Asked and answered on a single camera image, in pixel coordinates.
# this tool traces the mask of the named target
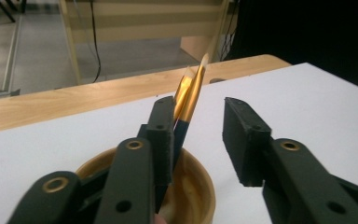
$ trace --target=black cable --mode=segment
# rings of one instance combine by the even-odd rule
[[[91,6],[91,18],[92,18],[92,34],[94,36],[94,47],[95,47],[95,52],[97,54],[97,60],[98,60],[98,72],[97,72],[97,76],[95,77],[94,81],[92,83],[94,83],[95,81],[97,81],[98,77],[101,74],[101,59],[100,59],[100,53],[98,52],[98,47],[97,47],[97,32],[95,29],[95,19],[94,19],[94,5],[93,5],[93,0],[89,0],[89,5]]]

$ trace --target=brass screw insert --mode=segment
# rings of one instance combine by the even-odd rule
[[[43,191],[46,193],[54,193],[64,189],[69,181],[66,177],[55,177],[43,184]]]
[[[136,150],[143,146],[144,144],[140,141],[130,141],[129,143],[127,143],[126,148],[131,150]]]
[[[284,149],[289,150],[289,151],[298,151],[298,150],[300,150],[300,147],[298,146],[298,144],[296,144],[294,142],[289,142],[289,141],[282,142],[281,147],[283,147]]]

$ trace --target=screw hole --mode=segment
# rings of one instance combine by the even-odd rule
[[[126,147],[127,147],[127,149],[139,149],[143,145],[144,144],[140,141],[130,141],[129,143],[127,143]]]
[[[46,193],[54,193],[64,189],[68,183],[69,181],[65,177],[52,178],[43,184],[43,191]]]
[[[118,211],[119,213],[126,213],[130,211],[131,206],[132,206],[131,202],[121,201],[118,204],[116,204],[116,211]]]
[[[290,151],[297,151],[300,149],[300,147],[294,142],[282,142],[281,147]]]
[[[335,213],[339,213],[339,214],[347,213],[347,210],[345,210],[345,208],[339,203],[328,202],[327,207],[330,208],[330,210],[332,210]]]

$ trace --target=wooden table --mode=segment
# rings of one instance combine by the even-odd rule
[[[290,64],[271,55],[211,63],[204,84],[213,78],[232,79],[286,66]],[[185,68],[175,69],[3,98],[0,99],[0,131],[176,91],[184,72]]]

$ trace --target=dark background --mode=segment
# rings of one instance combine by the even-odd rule
[[[245,0],[225,60],[272,54],[358,85],[358,0]]]

